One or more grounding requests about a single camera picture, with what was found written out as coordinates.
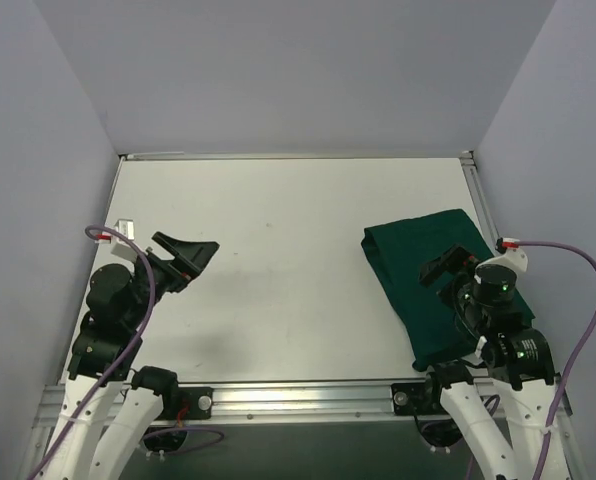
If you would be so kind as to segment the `dark green surgical cloth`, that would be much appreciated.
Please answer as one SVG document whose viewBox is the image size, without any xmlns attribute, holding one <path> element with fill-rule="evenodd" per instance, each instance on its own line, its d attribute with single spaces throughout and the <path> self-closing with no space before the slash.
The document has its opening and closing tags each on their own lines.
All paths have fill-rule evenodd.
<svg viewBox="0 0 596 480">
<path fill-rule="evenodd" d="M 367 227 L 361 247 L 393 310 L 404 324 L 418 372 L 474 352 L 475 340 L 454 320 L 436 291 L 452 280 L 442 275 L 431 288 L 419 283 L 420 267 L 459 244 L 480 260 L 492 257 L 477 226 L 462 209 Z"/>
</svg>

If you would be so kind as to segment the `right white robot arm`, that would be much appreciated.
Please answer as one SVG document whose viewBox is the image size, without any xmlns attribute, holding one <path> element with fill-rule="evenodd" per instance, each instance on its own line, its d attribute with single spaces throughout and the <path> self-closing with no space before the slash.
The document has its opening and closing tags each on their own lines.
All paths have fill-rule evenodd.
<svg viewBox="0 0 596 480">
<path fill-rule="evenodd" d="M 509 432 L 501 432 L 459 361 L 435 365 L 422 400 L 431 411 L 450 415 L 485 478 L 569 479 L 554 415 L 559 402 L 550 348 L 514 304 L 528 257 L 514 239 L 499 240 L 497 250 L 497 256 L 479 260 L 454 245 L 423 264 L 418 281 L 429 287 L 451 275 L 437 295 L 475 340 L 474 354 L 486 367 Z"/>
</svg>

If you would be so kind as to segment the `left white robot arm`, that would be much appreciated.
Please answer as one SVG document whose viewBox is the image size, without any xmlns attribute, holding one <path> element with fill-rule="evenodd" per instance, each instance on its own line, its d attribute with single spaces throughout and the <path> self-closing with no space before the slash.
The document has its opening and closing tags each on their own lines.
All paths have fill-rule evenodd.
<svg viewBox="0 0 596 480">
<path fill-rule="evenodd" d="M 89 226 L 85 233 L 120 260 L 89 279 L 60 412 L 32 479 L 117 479 L 141 443 L 148 452 L 171 455 L 184 442 L 186 421 L 212 413 L 212 388 L 186 389 L 173 371 L 133 370 L 132 364 L 157 303 L 197 279 L 218 243 L 157 232 L 153 241 L 169 255 L 162 259 L 138 247 L 121 225 Z"/>
</svg>

